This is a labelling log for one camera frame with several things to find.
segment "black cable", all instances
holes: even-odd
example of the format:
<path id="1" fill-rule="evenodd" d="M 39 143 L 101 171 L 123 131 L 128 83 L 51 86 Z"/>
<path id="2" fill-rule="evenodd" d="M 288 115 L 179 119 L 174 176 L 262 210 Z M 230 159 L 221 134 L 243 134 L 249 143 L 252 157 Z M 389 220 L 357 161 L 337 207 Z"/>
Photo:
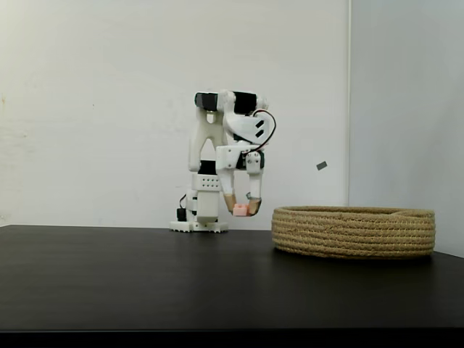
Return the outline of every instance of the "black cable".
<path id="1" fill-rule="evenodd" d="M 255 117 L 255 115 L 258 113 L 258 112 L 265 112 L 266 114 L 268 114 L 269 116 L 271 116 L 273 118 L 273 122 L 274 122 L 274 128 L 273 128 L 273 131 L 270 132 L 268 138 L 261 144 L 259 145 L 256 149 L 253 149 L 253 150 L 250 150 L 248 152 L 245 152 L 246 154 L 249 154 L 250 152 L 256 152 L 256 151 L 259 151 L 261 150 L 264 145 L 266 145 L 269 140 L 273 137 L 274 135 L 274 132 L 276 131 L 276 128 L 277 128 L 277 122 L 276 122 L 276 119 L 274 118 L 273 114 L 271 114 L 269 111 L 267 111 L 266 109 L 256 109 L 254 112 L 253 112 L 253 115 L 252 117 Z"/>
<path id="2" fill-rule="evenodd" d="M 186 198 L 186 197 L 187 197 L 187 194 L 184 194 L 184 195 L 182 196 L 182 198 L 179 199 L 179 206 L 181 206 L 182 209 L 183 209 L 183 207 L 182 207 L 182 201 L 183 201 L 183 199 Z"/>

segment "pink block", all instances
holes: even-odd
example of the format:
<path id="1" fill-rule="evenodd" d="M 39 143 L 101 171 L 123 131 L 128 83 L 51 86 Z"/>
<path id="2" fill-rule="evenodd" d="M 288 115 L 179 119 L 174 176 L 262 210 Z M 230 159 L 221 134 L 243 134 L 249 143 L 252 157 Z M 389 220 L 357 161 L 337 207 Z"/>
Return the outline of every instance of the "pink block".
<path id="1" fill-rule="evenodd" d="M 235 204 L 233 206 L 233 216 L 247 216 L 248 204 Z"/>

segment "black table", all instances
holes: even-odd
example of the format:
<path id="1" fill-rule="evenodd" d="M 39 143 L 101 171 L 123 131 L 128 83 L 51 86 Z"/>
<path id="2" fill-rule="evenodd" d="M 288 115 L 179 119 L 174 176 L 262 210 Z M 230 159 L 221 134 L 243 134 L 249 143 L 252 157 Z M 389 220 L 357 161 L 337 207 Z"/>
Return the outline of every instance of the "black table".
<path id="1" fill-rule="evenodd" d="M 0 228 L 0 345 L 444 346 L 462 328 L 464 259 L 446 254 L 326 260 L 280 252 L 268 231 Z"/>

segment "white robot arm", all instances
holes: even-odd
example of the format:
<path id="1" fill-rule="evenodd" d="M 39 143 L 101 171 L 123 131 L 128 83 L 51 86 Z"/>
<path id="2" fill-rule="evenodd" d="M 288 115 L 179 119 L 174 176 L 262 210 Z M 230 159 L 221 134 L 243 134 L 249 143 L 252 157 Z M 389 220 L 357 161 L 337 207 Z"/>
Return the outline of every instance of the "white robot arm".
<path id="1" fill-rule="evenodd" d="M 195 104 L 197 124 L 188 155 L 188 168 L 193 172 L 192 185 L 183 197 L 186 198 L 186 206 L 178 209 L 178 221 L 171 222 L 170 229 L 221 232 L 228 229 L 227 223 L 218 222 L 221 191 L 233 215 L 253 216 L 259 211 L 265 164 L 263 148 L 276 129 L 276 121 L 267 111 L 265 99 L 255 94 L 232 91 L 197 93 Z M 207 121 L 208 114 L 213 116 L 211 123 Z M 228 144 L 226 134 L 233 138 L 232 144 Z M 215 148 L 215 161 L 201 160 L 207 139 L 211 139 Z M 249 175 L 249 204 L 236 203 L 235 170 L 245 170 Z"/>

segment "round rope basket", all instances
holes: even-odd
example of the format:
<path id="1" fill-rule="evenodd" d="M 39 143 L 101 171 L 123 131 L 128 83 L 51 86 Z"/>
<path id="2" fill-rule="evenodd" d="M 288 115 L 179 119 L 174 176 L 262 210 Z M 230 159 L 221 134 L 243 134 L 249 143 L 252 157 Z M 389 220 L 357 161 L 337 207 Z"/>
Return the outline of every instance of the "round rope basket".
<path id="1" fill-rule="evenodd" d="M 433 210 L 282 207 L 274 210 L 277 249 L 350 259 L 404 259 L 433 252 Z"/>

